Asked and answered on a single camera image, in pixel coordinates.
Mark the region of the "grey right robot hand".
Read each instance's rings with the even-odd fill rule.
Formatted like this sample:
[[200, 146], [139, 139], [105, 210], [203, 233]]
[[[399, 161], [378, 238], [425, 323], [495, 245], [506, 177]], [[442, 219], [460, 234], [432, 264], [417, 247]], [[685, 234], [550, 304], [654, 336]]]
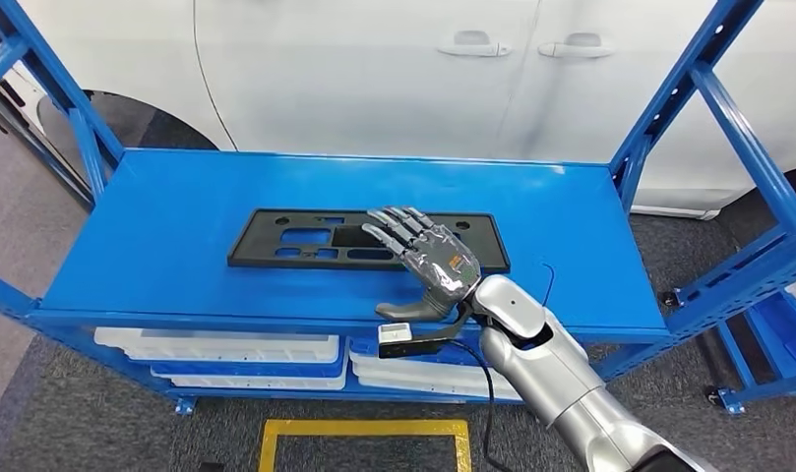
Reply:
[[380, 303], [375, 312], [394, 323], [444, 319], [482, 279], [478, 258], [449, 228], [412, 206], [372, 208], [377, 224], [362, 230], [377, 239], [424, 285], [420, 300], [395, 305]]

